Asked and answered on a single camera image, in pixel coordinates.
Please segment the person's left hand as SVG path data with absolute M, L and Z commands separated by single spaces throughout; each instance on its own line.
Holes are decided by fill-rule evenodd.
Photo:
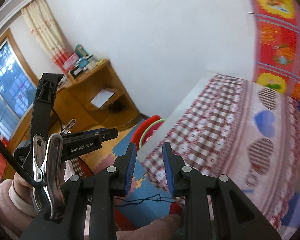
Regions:
M 65 183 L 64 180 L 65 169 L 66 169 L 66 163 L 63 162 L 61 163 L 60 176 L 59 176 L 61 186 Z M 33 186 L 30 185 L 24 178 L 22 178 L 21 175 L 19 175 L 19 173 L 15 173 L 13 182 L 14 182 L 14 186 L 19 185 L 19 186 L 25 186 L 29 189 L 33 189 Z

